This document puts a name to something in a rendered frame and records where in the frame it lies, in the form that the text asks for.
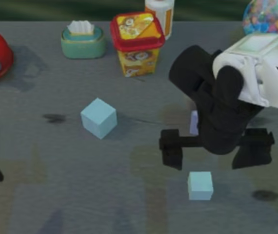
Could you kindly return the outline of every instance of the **light blue block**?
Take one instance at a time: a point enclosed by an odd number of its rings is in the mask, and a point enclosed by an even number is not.
[[[82,124],[85,129],[99,139],[103,139],[117,125],[116,110],[97,98],[81,113]]]
[[[192,135],[198,135],[199,130],[198,130],[198,111],[192,111],[191,112],[191,120],[190,120],[190,134]]]
[[[190,172],[188,177],[189,200],[210,200],[214,193],[210,172]]]

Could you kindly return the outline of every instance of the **globe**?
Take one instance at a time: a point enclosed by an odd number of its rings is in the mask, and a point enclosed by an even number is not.
[[[278,33],[278,0],[253,0],[243,15],[245,34]]]

